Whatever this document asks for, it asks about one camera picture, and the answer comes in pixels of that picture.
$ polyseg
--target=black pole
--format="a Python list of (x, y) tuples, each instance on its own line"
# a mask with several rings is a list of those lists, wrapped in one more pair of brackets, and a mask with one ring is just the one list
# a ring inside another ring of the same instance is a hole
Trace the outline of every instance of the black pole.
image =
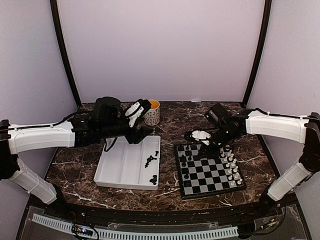
[(263, 10), (263, 17), (262, 17), (262, 24), (261, 24), (261, 29), (260, 29), (260, 35), (259, 35), (259, 40), (258, 40), (258, 45), (256, 47), (256, 52), (254, 56), (254, 61), (249, 77), (248, 84), (246, 86), (246, 90), (244, 93), (244, 97), (241, 103), (241, 106), (243, 108), (247, 107), (252, 89), (254, 88), (262, 52), (264, 50), (264, 45), (265, 45), (265, 40), (266, 40), (266, 35), (267, 35), (267, 29), (268, 29), (268, 23), (269, 23), (269, 18), (270, 18), (270, 12), (271, 12), (271, 4), (272, 0), (265, 0), (264, 2), (264, 10)]
[(76, 82), (74, 79), (74, 76), (71, 71), (71, 66), (66, 50), (66, 45), (64, 41), (64, 36), (62, 34), (62, 28), (61, 28), (61, 22), (60, 22), (60, 17), (59, 17), (59, 11), (58, 11), (58, 4), (57, 0), (50, 0), (50, 5), (51, 5), (51, 12), (52, 12), (52, 18), (53, 18), (53, 23), (54, 23), (54, 29), (55, 29), (55, 34), (56, 34), (56, 39), (58, 41), (58, 45), (60, 48), (60, 54), (62, 57), (62, 62), (64, 65), (64, 70), (66, 73), (66, 76), (68, 78), (68, 82), (73, 94), (74, 101), (78, 107), (81, 106), (81, 100), (79, 96), (79, 92), (76, 86)]

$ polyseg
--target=cup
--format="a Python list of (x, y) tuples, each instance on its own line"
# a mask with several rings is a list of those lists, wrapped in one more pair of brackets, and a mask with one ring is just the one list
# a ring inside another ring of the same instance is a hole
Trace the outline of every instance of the cup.
[(151, 108), (144, 115), (144, 122), (149, 126), (155, 126), (160, 123), (160, 102), (157, 100), (149, 100)]

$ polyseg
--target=wall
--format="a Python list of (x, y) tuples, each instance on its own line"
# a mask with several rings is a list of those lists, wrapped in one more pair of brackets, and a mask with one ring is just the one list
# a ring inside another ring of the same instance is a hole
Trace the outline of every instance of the wall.
[[(320, 2), (273, 1), (264, 52), (249, 107), (273, 113), (320, 113)], [(303, 145), (265, 137), (281, 173)], [(320, 174), (297, 189), (313, 239), (320, 236)]]
[[(0, 120), (52, 123), (76, 109), (61, 60), (50, 1), (0, 1)], [(55, 149), (29, 151), (21, 159), (44, 176)], [(0, 238), (13, 240), (29, 195), (0, 181)]]
[(82, 102), (242, 100), (263, 0), (58, 2)]

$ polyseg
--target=white tray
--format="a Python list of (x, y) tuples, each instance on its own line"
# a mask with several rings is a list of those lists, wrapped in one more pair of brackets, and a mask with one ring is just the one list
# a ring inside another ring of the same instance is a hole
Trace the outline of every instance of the white tray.
[[(107, 139), (107, 146), (113, 140), (114, 138)], [(93, 180), (101, 187), (157, 190), (160, 143), (160, 136), (147, 136), (139, 144), (129, 144), (124, 136), (119, 137), (109, 152), (102, 152)], [(150, 155), (156, 159), (145, 168)], [(153, 175), (157, 176), (156, 185), (150, 182)]]

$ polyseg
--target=brown marble surface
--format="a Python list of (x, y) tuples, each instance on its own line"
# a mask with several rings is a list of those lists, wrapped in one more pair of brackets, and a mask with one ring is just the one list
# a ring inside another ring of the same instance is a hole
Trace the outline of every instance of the brown marble surface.
[[(256, 136), (234, 141), (234, 153), (247, 185), (246, 190), (206, 198), (182, 200), (174, 157), (174, 144), (182, 144), (185, 131), (211, 128), (204, 113), (213, 102), (162, 102), (160, 124), (154, 134), (161, 136), (159, 189), (127, 190), (97, 186), (94, 176), (103, 150), (101, 144), (82, 148), (60, 148), (46, 180), (61, 187), (69, 203), (134, 211), (188, 211), (236, 206), (257, 202), (265, 187), (276, 179), (275, 173)], [(222, 103), (235, 113), (238, 103)], [(81, 110), (93, 109), (85, 104)]]

